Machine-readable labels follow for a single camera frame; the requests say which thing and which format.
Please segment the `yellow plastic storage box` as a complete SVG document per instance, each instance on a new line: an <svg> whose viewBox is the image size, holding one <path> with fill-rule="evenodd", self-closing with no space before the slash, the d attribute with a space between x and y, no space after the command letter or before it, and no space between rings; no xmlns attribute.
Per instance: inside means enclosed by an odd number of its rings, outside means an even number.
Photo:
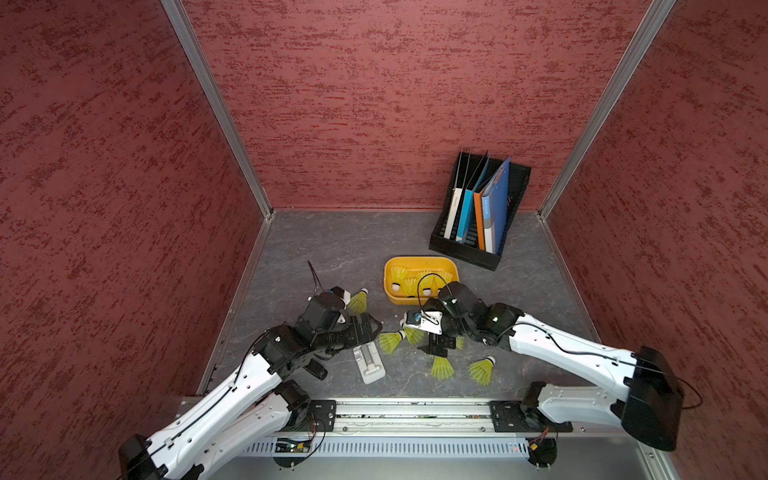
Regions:
<svg viewBox="0 0 768 480"><path fill-rule="evenodd" d="M389 269L400 265L413 273L413 290L408 297L393 293L389 285ZM389 259L384 266L384 291L395 305L418 305L419 301L436 297L448 283L459 281L457 265L447 257L440 256L397 256Z"/></svg>

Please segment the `yellow shuttlecock top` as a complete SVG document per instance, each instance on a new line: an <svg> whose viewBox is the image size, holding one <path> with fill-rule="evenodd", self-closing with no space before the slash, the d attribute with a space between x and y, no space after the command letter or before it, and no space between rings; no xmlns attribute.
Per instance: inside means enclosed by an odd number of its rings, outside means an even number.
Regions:
<svg viewBox="0 0 768 480"><path fill-rule="evenodd" d="M389 285L393 293L408 297L413 290L413 273L407 268L394 265L389 269Z"/></svg>

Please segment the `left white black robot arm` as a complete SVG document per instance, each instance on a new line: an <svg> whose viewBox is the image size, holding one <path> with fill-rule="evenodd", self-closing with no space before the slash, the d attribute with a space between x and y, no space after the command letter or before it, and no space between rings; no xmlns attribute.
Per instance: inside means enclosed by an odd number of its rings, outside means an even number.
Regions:
<svg viewBox="0 0 768 480"><path fill-rule="evenodd" d="M290 375L322 379L317 353L331 357L369 343L382 331L367 313L341 317L330 329L301 321L268 329L240 366L165 428L134 435L118 450L123 479L209 479L248 445L287 426L308 423L309 397Z"/></svg>

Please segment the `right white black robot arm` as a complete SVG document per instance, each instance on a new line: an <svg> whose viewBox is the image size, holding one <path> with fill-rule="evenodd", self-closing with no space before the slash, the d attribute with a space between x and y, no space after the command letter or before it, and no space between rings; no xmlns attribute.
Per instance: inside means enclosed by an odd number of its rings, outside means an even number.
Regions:
<svg viewBox="0 0 768 480"><path fill-rule="evenodd" d="M504 303L468 310L456 301L432 299L407 312L402 324L428 333L427 349L436 356L442 356L445 340L464 337L588 381L586 387L532 386L529 411L537 419L610 425L657 450L677 447L685 394L669 362L653 348L633 352L589 341Z"/></svg>

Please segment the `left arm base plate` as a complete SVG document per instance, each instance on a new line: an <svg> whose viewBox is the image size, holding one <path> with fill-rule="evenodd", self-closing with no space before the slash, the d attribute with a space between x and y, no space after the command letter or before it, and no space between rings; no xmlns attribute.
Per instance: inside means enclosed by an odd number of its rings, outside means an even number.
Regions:
<svg viewBox="0 0 768 480"><path fill-rule="evenodd" d="M290 412L288 422L282 430L312 432L319 427L321 431L332 432L335 427L336 413L336 400L310 400Z"/></svg>

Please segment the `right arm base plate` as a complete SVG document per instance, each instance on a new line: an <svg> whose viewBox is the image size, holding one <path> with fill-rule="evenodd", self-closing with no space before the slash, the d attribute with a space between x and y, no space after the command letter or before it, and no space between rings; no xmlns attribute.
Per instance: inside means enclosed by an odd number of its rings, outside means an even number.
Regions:
<svg viewBox="0 0 768 480"><path fill-rule="evenodd" d="M520 401L490 401L490 418L496 433L540 434L572 433L570 422L555 423L535 407L524 407Z"/></svg>

